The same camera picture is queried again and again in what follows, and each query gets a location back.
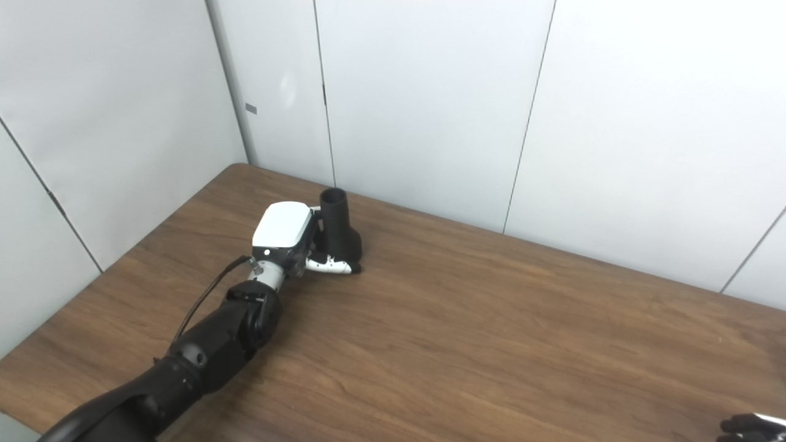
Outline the white and black right hand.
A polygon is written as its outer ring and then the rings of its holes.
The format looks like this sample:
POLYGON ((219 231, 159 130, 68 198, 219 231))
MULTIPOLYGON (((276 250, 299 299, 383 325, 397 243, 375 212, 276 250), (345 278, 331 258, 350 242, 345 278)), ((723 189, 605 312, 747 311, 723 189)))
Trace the white and black right hand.
POLYGON ((735 414, 720 428, 716 441, 785 441, 785 420, 765 414, 735 414))

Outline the white and black left hand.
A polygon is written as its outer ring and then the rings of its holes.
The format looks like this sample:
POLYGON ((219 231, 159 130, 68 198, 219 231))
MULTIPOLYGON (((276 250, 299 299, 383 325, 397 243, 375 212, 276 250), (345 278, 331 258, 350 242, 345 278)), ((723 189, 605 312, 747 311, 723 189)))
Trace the white and black left hand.
POLYGON ((251 279, 362 272, 362 238, 350 222, 348 202, 318 207, 296 201, 270 205, 252 236, 251 279))

